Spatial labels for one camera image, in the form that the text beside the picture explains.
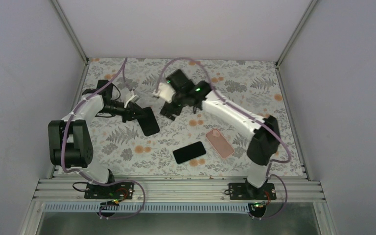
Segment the black phone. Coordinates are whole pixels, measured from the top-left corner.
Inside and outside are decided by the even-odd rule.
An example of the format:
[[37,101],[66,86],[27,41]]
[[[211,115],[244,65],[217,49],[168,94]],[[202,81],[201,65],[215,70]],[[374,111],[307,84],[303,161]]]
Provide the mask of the black phone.
[[151,107],[143,108],[144,116],[138,119],[138,123],[146,137],[160,132],[159,125]]

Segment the black smartphone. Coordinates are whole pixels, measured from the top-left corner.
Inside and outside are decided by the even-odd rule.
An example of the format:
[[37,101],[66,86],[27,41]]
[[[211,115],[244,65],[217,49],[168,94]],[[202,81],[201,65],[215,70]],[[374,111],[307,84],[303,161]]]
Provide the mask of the black smartphone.
[[182,164],[206,154],[206,149],[201,141],[189,144],[173,151],[177,164]]

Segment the pink phone case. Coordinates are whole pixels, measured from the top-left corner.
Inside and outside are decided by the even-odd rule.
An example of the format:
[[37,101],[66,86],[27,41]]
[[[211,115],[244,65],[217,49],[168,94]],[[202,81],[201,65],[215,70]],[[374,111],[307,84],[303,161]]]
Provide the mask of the pink phone case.
[[221,158],[226,159],[234,154],[235,149],[218,129],[210,130],[205,137]]

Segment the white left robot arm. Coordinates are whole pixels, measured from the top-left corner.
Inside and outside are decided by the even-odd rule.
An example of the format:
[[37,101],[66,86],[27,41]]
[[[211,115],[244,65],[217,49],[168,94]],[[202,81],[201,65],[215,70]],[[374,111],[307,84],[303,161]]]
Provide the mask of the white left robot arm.
[[111,170],[94,159],[89,125],[99,114],[121,116],[123,122],[148,116],[138,104],[113,99],[114,84],[99,80],[97,87],[86,89],[74,109],[59,120],[48,124],[49,157],[53,165],[64,173],[81,175],[89,183],[98,185],[97,192],[111,198],[117,191]]

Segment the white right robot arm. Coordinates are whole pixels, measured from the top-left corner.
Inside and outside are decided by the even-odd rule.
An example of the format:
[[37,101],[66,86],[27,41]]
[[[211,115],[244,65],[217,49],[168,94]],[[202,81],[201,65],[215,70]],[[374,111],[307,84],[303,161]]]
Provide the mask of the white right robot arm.
[[227,99],[206,81],[194,84],[182,70],[176,70],[164,82],[158,82],[153,95],[165,101],[161,115],[171,120],[175,120],[182,108],[195,107],[222,119],[246,137],[246,155],[252,163],[245,191],[251,199],[258,199],[264,194],[269,163],[280,145],[276,118],[249,112]]

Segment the floral patterned table mat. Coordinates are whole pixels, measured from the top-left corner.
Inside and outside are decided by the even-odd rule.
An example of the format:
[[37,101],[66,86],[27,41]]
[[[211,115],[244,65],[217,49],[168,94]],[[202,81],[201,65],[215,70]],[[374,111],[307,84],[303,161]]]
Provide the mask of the floral patterned table mat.
[[[174,121],[160,115],[164,102],[152,95],[162,70],[177,69],[198,83],[211,81],[227,99],[246,110],[278,120],[281,139],[291,152],[286,164],[273,163],[271,173],[279,176],[303,176],[302,164],[290,127],[286,107],[273,62],[202,60],[177,61],[167,66],[166,59],[134,58],[126,61],[125,76],[114,80],[114,97],[124,101],[129,88],[134,89],[141,107],[151,107],[160,132],[146,137],[136,121],[122,122],[121,117],[95,118],[89,128],[94,159],[116,175],[135,176],[245,176],[251,161],[246,155],[248,140],[222,119],[185,107]],[[235,149],[223,159],[205,134],[218,129]],[[173,151],[201,141],[206,154],[177,164]]]

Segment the aluminium frame post left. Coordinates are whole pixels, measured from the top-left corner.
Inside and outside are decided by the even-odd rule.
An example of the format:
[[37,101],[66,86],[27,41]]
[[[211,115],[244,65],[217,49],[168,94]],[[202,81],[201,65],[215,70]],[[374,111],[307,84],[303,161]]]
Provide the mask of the aluminium frame post left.
[[63,27],[67,31],[68,36],[70,37],[75,49],[77,50],[78,54],[80,55],[80,58],[83,60],[85,64],[88,63],[88,56],[85,54],[84,49],[77,37],[77,35],[74,32],[74,29],[72,25],[70,24],[60,2],[58,0],[50,0],[51,4],[53,5],[55,12],[57,13],[58,17],[60,18]]

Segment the aluminium frame post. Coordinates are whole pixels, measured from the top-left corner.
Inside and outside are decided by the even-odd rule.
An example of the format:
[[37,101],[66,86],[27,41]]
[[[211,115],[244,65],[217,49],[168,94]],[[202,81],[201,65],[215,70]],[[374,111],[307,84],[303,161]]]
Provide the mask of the aluminium frame post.
[[88,63],[88,56],[85,54],[84,49],[77,37],[77,35],[74,32],[74,29],[72,25],[70,24],[60,2],[58,0],[50,0],[51,4],[53,5],[55,12],[57,13],[58,17],[60,18],[63,27],[67,31],[68,36],[70,37],[75,49],[77,50],[78,54],[80,55],[80,58],[83,60],[85,64]]
[[285,47],[283,48],[278,60],[276,61],[276,67],[279,69],[281,64],[283,63],[283,61],[285,60],[286,56],[288,55],[290,49],[292,48],[292,46],[294,45],[294,42],[296,41],[297,37],[299,36],[301,30],[303,29],[303,27],[305,26],[308,18],[310,17],[310,15],[312,14],[312,11],[314,10],[315,6],[317,5],[318,3],[318,0],[311,0],[308,4],[308,6],[306,7],[302,17],[300,18],[297,26],[295,27],[292,35],[290,36],[290,38],[288,39]]

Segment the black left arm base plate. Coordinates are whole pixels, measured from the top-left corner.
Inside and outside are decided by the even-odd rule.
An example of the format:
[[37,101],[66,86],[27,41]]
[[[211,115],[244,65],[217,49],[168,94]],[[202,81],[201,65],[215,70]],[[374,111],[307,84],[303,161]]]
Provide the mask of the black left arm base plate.
[[108,187],[87,184],[84,198],[100,200],[130,200],[133,197],[133,192],[134,183],[131,182],[122,182]]

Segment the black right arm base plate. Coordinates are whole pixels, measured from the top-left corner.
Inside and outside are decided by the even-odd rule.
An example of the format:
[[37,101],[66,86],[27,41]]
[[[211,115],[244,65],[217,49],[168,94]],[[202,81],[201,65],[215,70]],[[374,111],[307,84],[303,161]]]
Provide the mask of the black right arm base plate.
[[229,183],[224,190],[231,200],[276,200],[276,190],[273,183],[265,183],[256,188],[249,183]]

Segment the aluminium frame post right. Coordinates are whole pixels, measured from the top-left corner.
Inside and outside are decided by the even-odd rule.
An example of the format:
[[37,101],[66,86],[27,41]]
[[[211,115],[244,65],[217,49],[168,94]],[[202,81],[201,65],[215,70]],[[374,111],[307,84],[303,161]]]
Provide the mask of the aluminium frame post right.
[[311,0],[308,4],[308,6],[306,7],[302,17],[300,18],[297,26],[295,27],[292,35],[290,36],[290,38],[288,39],[285,47],[283,48],[278,60],[276,61],[276,67],[279,69],[281,64],[283,63],[283,61],[285,60],[286,56],[288,55],[290,49],[292,48],[292,46],[294,45],[294,42],[296,41],[297,37],[299,36],[301,30],[303,29],[303,27],[305,26],[308,18],[310,17],[310,15],[312,14],[312,11],[314,10],[315,6],[317,5],[318,3],[318,0]]

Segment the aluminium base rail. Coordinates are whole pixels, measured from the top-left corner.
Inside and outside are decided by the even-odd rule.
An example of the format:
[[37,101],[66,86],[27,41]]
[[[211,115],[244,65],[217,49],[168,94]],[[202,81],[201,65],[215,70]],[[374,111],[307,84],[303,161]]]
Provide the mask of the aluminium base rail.
[[[134,202],[142,201],[142,190],[147,202],[228,202],[224,191],[229,183],[243,183],[241,176],[236,177],[134,177]],[[285,196],[288,202],[325,202],[321,183],[306,178],[272,177],[275,186],[276,202]],[[34,201],[84,201],[86,185],[83,180],[72,175],[40,179],[33,194]]]

